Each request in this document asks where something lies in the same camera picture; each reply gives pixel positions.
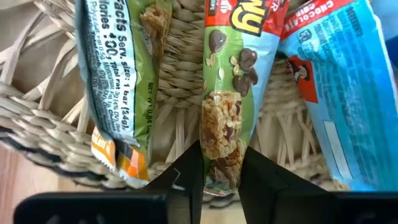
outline wooden floor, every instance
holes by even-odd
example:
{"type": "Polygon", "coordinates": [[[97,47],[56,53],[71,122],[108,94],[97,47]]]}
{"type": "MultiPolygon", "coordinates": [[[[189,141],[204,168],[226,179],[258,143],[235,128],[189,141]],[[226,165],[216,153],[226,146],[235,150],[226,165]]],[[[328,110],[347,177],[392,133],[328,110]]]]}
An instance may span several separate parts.
{"type": "MultiPolygon", "coordinates": [[[[11,224],[14,207],[24,198],[40,192],[92,191],[33,165],[15,152],[0,148],[0,224],[11,224]]],[[[241,206],[202,211],[203,224],[245,223],[241,206]]]]}

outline orange label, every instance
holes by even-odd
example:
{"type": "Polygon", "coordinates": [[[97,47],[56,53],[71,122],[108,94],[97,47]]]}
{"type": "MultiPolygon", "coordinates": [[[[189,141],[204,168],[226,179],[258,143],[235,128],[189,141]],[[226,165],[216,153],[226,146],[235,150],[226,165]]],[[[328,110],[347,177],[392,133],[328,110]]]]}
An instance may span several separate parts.
{"type": "Polygon", "coordinates": [[[127,158],[123,154],[118,156],[118,168],[123,170],[130,177],[149,180],[145,155],[140,153],[133,146],[130,146],[130,148],[132,150],[131,158],[127,158]]]}
{"type": "Polygon", "coordinates": [[[93,135],[91,136],[91,150],[96,150],[99,152],[93,152],[94,156],[101,160],[102,162],[107,163],[113,167],[116,167],[116,158],[115,158],[115,145],[112,140],[105,140],[97,127],[94,128],[93,135]]]}

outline basket weave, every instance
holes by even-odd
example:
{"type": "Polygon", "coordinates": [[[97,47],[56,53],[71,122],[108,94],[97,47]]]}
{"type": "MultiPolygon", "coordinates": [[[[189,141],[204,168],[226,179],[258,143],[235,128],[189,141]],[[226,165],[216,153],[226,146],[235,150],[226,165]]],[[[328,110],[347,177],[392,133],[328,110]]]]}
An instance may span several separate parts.
{"type": "MultiPolygon", "coordinates": [[[[0,144],[77,184],[101,189],[128,188],[90,151],[93,123],[78,74],[74,1],[33,3],[39,8],[37,13],[15,42],[0,52],[0,144]],[[34,74],[38,71],[35,65],[40,69],[51,65],[47,73],[30,77],[26,71],[18,72],[24,58],[34,58],[38,50],[58,51],[57,58],[49,57],[45,62],[40,59],[46,66],[30,65],[34,74]]],[[[159,75],[152,146],[153,160],[161,162],[149,169],[151,179],[198,139],[203,91],[203,16],[203,0],[175,1],[159,75]]],[[[326,189],[336,188],[322,155],[315,150],[312,124],[286,59],[275,61],[251,145],[303,178],[326,189]]]]}

